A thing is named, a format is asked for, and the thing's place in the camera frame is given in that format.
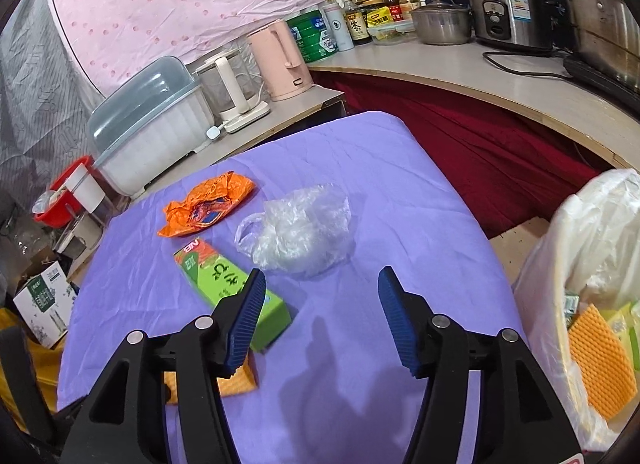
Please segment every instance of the green medicine box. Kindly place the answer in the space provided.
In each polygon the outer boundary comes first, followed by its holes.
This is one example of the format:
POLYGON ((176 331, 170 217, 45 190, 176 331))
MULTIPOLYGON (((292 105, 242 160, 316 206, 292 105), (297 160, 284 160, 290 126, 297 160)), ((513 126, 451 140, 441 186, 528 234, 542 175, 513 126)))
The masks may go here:
MULTIPOLYGON (((202 297, 215 307, 225 296, 242 290, 248 275, 198 237, 174 254, 176 263, 202 297)), ((267 290, 254 338, 252 350, 264 350, 291 323, 284 301, 267 290)))

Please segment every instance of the trash bin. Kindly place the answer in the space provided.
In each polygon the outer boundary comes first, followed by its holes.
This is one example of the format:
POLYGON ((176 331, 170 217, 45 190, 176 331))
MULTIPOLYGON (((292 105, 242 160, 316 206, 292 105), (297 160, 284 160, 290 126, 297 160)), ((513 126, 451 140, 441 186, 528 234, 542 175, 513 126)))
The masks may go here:
POLYGON ((570 355, 564 295, 578 294, 581 301, 606 309, 640 299, 640 175, 633 169, 607 171, 567 198, 526 259, 513 291, 531 351, 580 446, 608 449, 639 398, 609 423, 588 404, 580 368, 570 355))

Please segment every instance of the red bowl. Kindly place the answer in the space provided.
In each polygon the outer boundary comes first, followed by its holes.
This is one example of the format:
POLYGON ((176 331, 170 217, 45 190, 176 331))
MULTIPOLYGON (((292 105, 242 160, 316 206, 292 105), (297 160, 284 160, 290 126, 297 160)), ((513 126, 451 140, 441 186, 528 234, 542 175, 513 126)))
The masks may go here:
MULTIPOLYGON (((72 164, 70 164, 61 174, 55 179, 49 189, 52 191, 56 191, 60 189, 60 186, 65 182, 65 180, 73 173, 76 168, 80 164, 84 164, 90 173, 93 170, 90 169, 92 164, 94 163, 94 158, 91 155, 85 155, 77 160, 75 160, 72 164)), ((56 200, 56 202, 47 209, 44 213, 39 213, 33 216, 33 219, 36 222, 42 222, 49 227, 53 227, 54 229, 60 229, 65 227, 72 219, 73 216, 69 213, 68 209, 66 209, 66 204, 71 206, 71 209, 76 215, 79 215, 82 211, 82 206, 80 202, 78 202, 73 195, 73 193, 69 190, 65 190, 60 198, 56 200)))

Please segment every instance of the purple tablecloth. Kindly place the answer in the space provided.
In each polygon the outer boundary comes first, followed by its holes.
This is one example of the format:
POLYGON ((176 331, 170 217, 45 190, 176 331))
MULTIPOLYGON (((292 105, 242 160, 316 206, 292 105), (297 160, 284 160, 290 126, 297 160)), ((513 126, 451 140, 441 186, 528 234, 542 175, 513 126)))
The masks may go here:
MULTIPOLYGON (((367 112, 265 144, 206 168, 137 203, 111 222, 76 301, 63 354, 58 405, 87 394, 124 336, 171 333, 209 313, 172 255, 188 239, 156 236, 162 207, 208 177, 233 170, 259 190, 203 237, 247 272, 236 252, 239 222, 267 199, 334 183, 349 195, 354 253, 313 279, 267 274, 293 323, 256 354, 260 388, 224 399, 243 464, 399 464, 425 380, 402 367, 378 300, 378 272, 394 267, 404 288, 436 312, 487 334, 522 332, 511 289, 463 201, 404 124, 367 112)), ((470 385, 459 462, 469 462, 478 381, 470 385)), ((185 462, 167 413, 175 462, 185 462)))

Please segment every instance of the dark red curtain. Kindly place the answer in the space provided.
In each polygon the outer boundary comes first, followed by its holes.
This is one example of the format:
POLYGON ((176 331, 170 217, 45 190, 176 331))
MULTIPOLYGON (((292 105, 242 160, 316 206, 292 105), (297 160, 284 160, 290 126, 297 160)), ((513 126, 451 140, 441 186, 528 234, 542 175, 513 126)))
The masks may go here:
POLYGON ((313 76, 343 91, 352 113, 402 119, 489 238, 536 216, 550 220, 567 196, 611 168, 558 132, 465 95, 359 74, 313 76))

